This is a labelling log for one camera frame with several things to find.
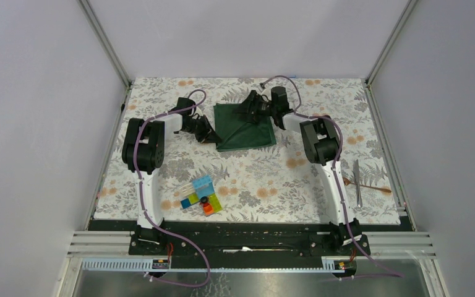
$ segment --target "table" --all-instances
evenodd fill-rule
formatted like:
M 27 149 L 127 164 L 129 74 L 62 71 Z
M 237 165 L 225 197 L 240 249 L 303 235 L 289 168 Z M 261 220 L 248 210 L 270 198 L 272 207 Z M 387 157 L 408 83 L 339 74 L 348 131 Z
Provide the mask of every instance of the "table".
M 114 143 L 94 219 L 137 219 L 137 192 L 130 171 L 121 160 L 124 133 L 130 118 L 148 118 L 173 108 L 178 97 L 196 88 L 208 97 L 200 107 L 214 125 L 216 103 L 239 103 L 265 79 L 138 78 L 126 105 Z M 341 127 L 343 176 L 353 180 L 359 159 L 361 183 L 390 189 L 383 151 L 376 135 L 361 79 L 294 79 L 301 96 L 299 113 L 329 114 Z M 283 85 L 290 102 L 293 86 L 275 79 L 267 87 Z M 192 96 L 196 102 L 201 93 Z M 277 144 L 252 150 L 217 152 L 215 144 L 199 144 L 193 134 L 180 132 L 167 142 L 160 170 L 161 209 L 165 220 L 208 222 L 328 223 L 329 205 L 318 172 L 305 157 L 301 136 L 274 126 Z M 204 175 L 212 177 L 223 210 L 205 217 L 200 207 L 183 210 L 179 187 Z M 356 205 L 354 185 L 346 186 Z M 361 188 L 363 207 L 354 207 L 362 224 L 399 224 L 393 194 Z

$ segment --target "green cloth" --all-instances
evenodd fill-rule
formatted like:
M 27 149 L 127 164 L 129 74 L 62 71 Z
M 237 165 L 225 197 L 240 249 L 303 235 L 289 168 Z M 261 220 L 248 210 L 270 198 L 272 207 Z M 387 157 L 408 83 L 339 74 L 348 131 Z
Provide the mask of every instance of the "green cloth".
M 214 106 L 216 133 L 223 139 L 221 143 L 216 144 L 218 152 L 275 145 L 276 137 L 270 117 L 262 118 L 257 124 L 248 123 L 243 115 L 233 112 L 238 106 L 239 104 Z

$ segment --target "green block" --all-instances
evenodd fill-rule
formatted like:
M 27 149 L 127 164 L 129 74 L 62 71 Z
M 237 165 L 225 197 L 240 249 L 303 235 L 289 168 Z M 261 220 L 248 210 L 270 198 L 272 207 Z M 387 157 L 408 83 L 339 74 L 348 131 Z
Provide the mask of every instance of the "green block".
M 192 193 L 188 196 L 190 204 L 194 205 L 199 202 L 199 198 L 197 197 L 196 193 Z
M 220 200 L 218 199 L 215 193 L 208 195 L 208 203 L 212 205 L 212 209 L 214 210 L 214 213 L 217 213 L 223 209 L 221 207 Z

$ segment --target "purple cable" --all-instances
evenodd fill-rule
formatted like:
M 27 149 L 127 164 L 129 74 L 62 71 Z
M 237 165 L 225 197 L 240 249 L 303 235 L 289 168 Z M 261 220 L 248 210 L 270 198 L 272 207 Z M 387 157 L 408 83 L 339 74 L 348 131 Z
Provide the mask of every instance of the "purple cable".
M 338 152 L 336 153 L 336 156 L 334 157 L 334 161 L 332 162 L 332 171 L 334 172 L 334 179 L 336 180 L 336 185 L 338 186 L 338 190 L 340 192 L 340 197 L 341 197 L 341 205 L 343 206 L 343 214 L 345 216 L 345 225 L 347 226 L 347 231 L 354 243 L 354 245 L 357 247 L 357 249 L 363 254 L 363 256 L 367 257 L 367 259 L 369 259 L 374 265 L 376 265 L 377 267 L 380 267 L 381 269 L 385 269 L 386 271 L 390 272 L 393 276 L 395 277 L 400 277 L 400 278 L 403 278 L 405 277 L 405 275 L 403 275 L 402 273 L 399 273 L 397 271 L 394 271 L 386 266 L 384 266 L 383 264 L 377 262 L 376 260 L 374 260 L 370 255 L 368 255 L 360 246 L 359 244 L 357 243 L 357 241 L 354 239 L 354 235 L 352 233 L 352 229 L 351 229 L 351 226 L 350 224 L 348 223 L 349 222 L 349 217 L 347 215 L 347 206 L 345 206 L 345 198 L 343 197 L 343 192 L 341 191 L 341 183 L 340 183 L 340 179 L 338 177 L 338 173 L 336 172 L 336 162 L 340 159 L 340 154 L 341 154 L 341 151 L 342 151 L 342 148 L 343 148 L 343 134 L 341 133 L 341 129 L 339 127 L 339 125 L 334 122 L 334 120 L 326 117 L 326 116 L 305 116 L 304 114 L 299 114 L 299 113 L 294 113 L 296 116 L 300 116 L 302 118 L 307 118 L 307 119 L 317 119 L 317 118 L 320 118 L 320 119 L 324 119 L 328 122 L 330 122 L 331 124 L 334 125 L 334 128 L 338 131 L 338 134 L 340 135 L 340 149 L 338 150 Z M 369 275 L 371 274 L 368 274 L 368 275 L 360 275 L 358 277 L 368 277 Z M 377 276 L 389 276 L 387 274 L 385 275 L 381 275 L 381 274 L 373 274 L 375 277 Z
M 298 103 L 297 106 L 294 108 L 294 112 L 296 112 L 296 110 L 301 106 L 301 95 L 299 94 L 299 90 L 297 89 L 297 86 L 296 86 L 296 84 L 294 83 L 293 80 L 291 80 L 288 76 L 285 76 L 285 75 L 276 75 L 276 76 L 273 76 L 273 77 L 267 79 L 266 81 L 262 82 L 262 84 L 263 84 L 263 85 L 266 85 L 266 84 L 268 84 L 271 80 L 277 79 L 277 78 L 282 78 L 282 79 L 288 80 L 289 82 L 292 83 L 292 85 L 293 85 L 294 88 L 296 89 L 297 97 L 298 97 L 298 99 L 299 99 L 299 103 Z
M 174 110 L 174 111 L 171 111 L 169 113 L 158 114 L 157 116 L 148 118 L 141 125 L 141 128 L 139 128 L 139 133 L 137 134 L 137 140 L 138 141 L 135 143 L 135 146 L 134 146 L 134 159 L 133 159 L 134 168 L 135 168 L 135 171 L 137 172 L 137 176 L 139 177 L 139 201 L 141 203 L 141 209 L 143 209 L 143 214 L 145 215 L 145 218 L 152 225 L 152 227 L 154 227 L 157 230 L 163 232 L 164 234 L 168 234 L 168 235 L 174 236 L 176 238 L 179 238 L 179 239 L 182 239 L 182 240 L 188 242 L 191 246 L 193 246 L 199 252 L 199 254 L 203 257 L 203 260 L 205 261 L 205 264 L 207 265 L 207 278 L 205 279 L 204 282 L 199 283 L 199 284 L 191 285 L 189 283 L 174 282 L 172 280 L 162 280 L 160 278 L 153 278 L 153 277 L 150 277 L 150 280 L 155 279 L 159 282 L 170 283 L 172 285 L 178 285 L 178 286 L 186 286 L 188 288 L 199 288 L 199 287 L 204 286 L 208 283 L 208 281 L 210 280 L 210 265 L 208 264 L 208 259 L 205 256 L 205 253 L 201 250 L 201 248 L 199 248 L 194 242 L 192 242 L 191 240 L 189 240 L 188 238 L 186 238 L 182 235 L 179 235 L 179 234 L 167 231 L 165 229 L 162 229 L 156 223 L 154 223 L 152 221 L 152 219 L 148 216 L 147 210 L 145 208 L 145 201 L 143 200 L 143 178 L 142 178 L 142 175 L 141 175 L 141 171 L 139 170 L 139 167 L 137 166 L 137 149 L 139 148 L 139 139 L 141 139 L 141 135 L 143 134 L 143 130 L 145 130 L 145 127 L 147 126 L 148 122 L 153 121 L 154 119 L 162 118 L 163 116 L 166 116 L 166 115 L 169 115 L 169 114 L 175 114 L 175 113 L 181 113 L 181 112 L 187 111 L 187 110 L 193 110 L 194 108 L 196 108 L 199 105 L 203 104 L 205 99 L 207 99 L 207 93 L 204 90 L 201 90 L 200 88 L 198 88 L 198 89 L 195 89 L 195 90 L 191 91 L 191 93 L 188 95 L 188 98 L 190 98 L 190 96 L 192 96 L 192 94 L 195 93 L 195 92 L 202 92 L 205 95 L 203 97 L 203 100 L 201 100 L 201 102 L 199 102 L 198 104 L 196 104 L 194 106 L 191 106 L 191 107 L 183 108 L 181 110 Z

